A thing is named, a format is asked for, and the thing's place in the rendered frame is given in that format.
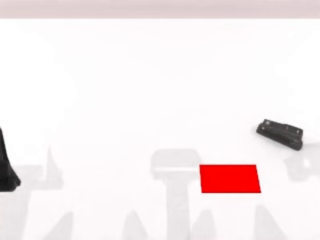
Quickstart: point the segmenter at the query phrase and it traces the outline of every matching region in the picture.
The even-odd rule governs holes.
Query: red area
[[[256,165],[200,165],[202,193],[261,193]]]

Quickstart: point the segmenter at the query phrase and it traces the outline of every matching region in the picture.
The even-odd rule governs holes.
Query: black object
[[[303,146],[304,131],[295,126],[265,119],[259,124],[256,132],[297,151]]]
[[[13,192],[20,184],[21,180],[10,165],[0,128],[0,192]]]

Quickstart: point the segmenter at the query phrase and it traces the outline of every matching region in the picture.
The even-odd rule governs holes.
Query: red rectangle
[[[200,165],[202,193],[261,193],[256,165]]]

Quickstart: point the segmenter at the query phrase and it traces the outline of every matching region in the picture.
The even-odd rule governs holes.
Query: white surface
[[[260,195],[191,184],[191,220],[211,209],[218,239],[252,238],[258,204],[290,239],[319,234],[319,179],[290,181],[283,160],[295,152],[255,134],[269,118],[320,141],[319,43],[316,20],[0,21],[10,160],[45,166],[52,146],[65,184],[33,193],[24,239],[42,239],[66,211],[74,239],[118,239],[131,210],[163,239],[166,192],[150,171],[163,148],[257,164]]]

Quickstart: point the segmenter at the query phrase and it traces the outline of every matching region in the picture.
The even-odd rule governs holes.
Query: white background
[[[218,239],[252,238],[258,204],[291,239],[319,234],[319,179],[290,181],[283,160],[295,152],[255,134],[267,118],[320,141],[319,60],[317,20],[0,21],[10,161],[45,166],[51,147],[64,178],[62,190],[32,195],[25,239],[42,239],[66,211],[74,239],[119,239],[131,210],[163,239],[166,189],[150,171],[163,148],[257,164],[262,194],[191,184],[191,220],[211,209]]]

